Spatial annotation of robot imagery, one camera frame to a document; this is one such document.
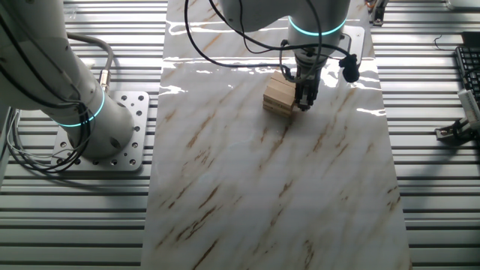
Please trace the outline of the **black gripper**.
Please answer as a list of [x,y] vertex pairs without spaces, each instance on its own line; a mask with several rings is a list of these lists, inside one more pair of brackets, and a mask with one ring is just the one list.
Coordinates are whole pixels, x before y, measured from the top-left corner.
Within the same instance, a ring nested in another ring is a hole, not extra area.
[[[307,79],[303,82],[297,82],[295,84],[295,105],[300,110],[309,110],[313,105],[314,101],[317,99],[317,92],[320,84],[320,75],[315,73],[314,75],[308,76]],[[307,105],[303,101],[303,93],[307,94]]]

